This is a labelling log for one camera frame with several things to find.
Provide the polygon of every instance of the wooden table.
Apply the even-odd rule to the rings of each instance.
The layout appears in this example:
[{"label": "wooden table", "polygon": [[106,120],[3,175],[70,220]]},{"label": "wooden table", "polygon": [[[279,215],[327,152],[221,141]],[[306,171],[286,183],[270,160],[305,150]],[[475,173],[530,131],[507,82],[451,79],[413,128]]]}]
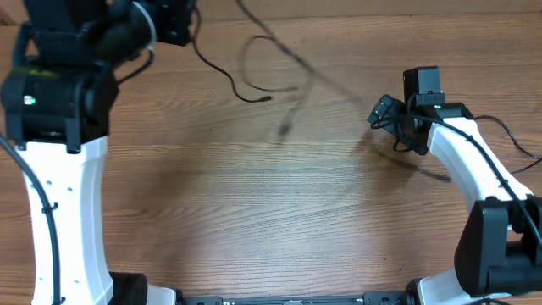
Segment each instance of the wooden table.
[{"label": "wooden table", "polygon": [[[187,296],[224,297],[403,290],[448,269],[467,220],[461,193],[436,158],[393,153],[391,136],[370,131],[366,118],[383,94],[402,99],[403,70],[438,65],[448,101],[503,119],[542,153],[542,14],[481,14],[495,12],[478,11],[477,1],[480,14],[442,14],[418,2],[426,14],[359,16],[348,14],[356,5],[347,1],[344,14],[334,7],[281,19],[269,11],[277,35],[345,89],[317,81],[286,136],[281,122],[299,92],[240,102],[190,47],[159,44],[156,63],[122,86],[111,113],[103,177],[110,269],[143,272]],[[239,50],[260,31],[238,15],[217,18],[204,3],[212,21],[200,48],[239,80]],[[466,13],[468,3],[451,12]],[[2,78],[15,33],[0,27]],[[304,72],[270,43],[258,42],[246,62],[262,86],[307,89]],[[261,95],[239,84],[243,95]],[[480,125],[508,169],[531,163],[498,125]],[[0,169],[0,303],[28,304],[26,192],[4,152]],[[540,168],[518,179],[542,192]],[[512,303],[541,302],[533,294]]]}]

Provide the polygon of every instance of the wood grain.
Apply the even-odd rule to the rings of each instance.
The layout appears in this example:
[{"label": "wood grain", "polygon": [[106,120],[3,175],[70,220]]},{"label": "wood grain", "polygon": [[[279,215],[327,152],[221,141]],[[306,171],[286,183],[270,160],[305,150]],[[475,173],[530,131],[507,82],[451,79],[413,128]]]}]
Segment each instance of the wood grain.
[{"label": "wood grain", "polygon": [[[536,13],[542,0],[245,0],[254,14],[263,19],[300,19],[420,14],[495,14]],[[209,20],[233,20],[246,17],[235,0],[198,0],[198,6]],[[11,19],[11,25],[28,19],[22,0],[0,0]]]},{"label": "wood grain", "polygon": [[[122,87],[111,113],[103,179],[108,265],[188,296],[225,297],[402,290],[446,270],[467,219],[460,192],[443,181],[435,158],[394,154],[392,139],[369,131],[365,120],[382,94],[401,97],[403,70],[437,64],[449,101],[503,119],[528,150],[541,152],[541,18],[272,20],[277,35],[350,92],[318,82],[287,136],[279,128],[297,93],[239,102],[189,47],[158,45],[156,63]],[[15,32],[0,28],[0,37],[12,41]],[[239,49],[257,33],[244,20],[208,23],[200,48],[238,79]],[[0,46],[0,77],[11,48]],[[264,42],[247,65],[262,86],[306,83]],[[499,126],[480,125],[508,169],[531,162]],[[25,304],[34,276],[28,203],[4,152],[0,168],[0,303]],[[536,168],[519,176],[535,193],[541,178]],[[541,300],[533,294],[512,304]]]}]

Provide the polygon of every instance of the wooden surface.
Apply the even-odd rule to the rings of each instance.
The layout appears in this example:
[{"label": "wooden surface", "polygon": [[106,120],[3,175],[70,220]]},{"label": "wooden surface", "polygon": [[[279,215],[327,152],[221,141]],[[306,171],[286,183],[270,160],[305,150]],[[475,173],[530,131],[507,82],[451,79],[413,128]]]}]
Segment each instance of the wooden surface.
[{"label": "wooden surface", "polygon": [[[245,0],[263,19],[368,15],[537,13],[542,0]],[[235,0],[197,0],[209,20],[244,19]],[[0,0],[8,23],[28,20],[23,0]]]},{"label": "wooden surface", "polygon": [[[156,63],[122,87],[111,113],[103,178],[109,267],[146,273],[151,283],[188,296],[225,297],[402,290],[448,269],[467,220],[461,193],[435,158],[393,153],[390,136],[369,131],[366,118],[383,94],[402,97],[403,70],[436,64],[450,102],[503,119],[527,149],[541,153],[542,14],[268,24],[353,94],[317,82],[290,134],[279,136],[295,94],[242,103],[191,48],[158,45]],[[15,32],[0,28],[0,38],[12,41]],[[245,20],[208,23],[200,48],[237,77],[239,49],[258,33]],[[0,45],[0,77],[11,49]],[[247,64],[263,86],[306,83],[265,42]],[[531,162],[499,126],[480,124],[508,169]],[[27,304],[34,277],[28,202],[4,152],[0,169],[0,303]],[[539,168],[518,178],[542,192]],[[512,303],[541,302],[534,294]]]}]

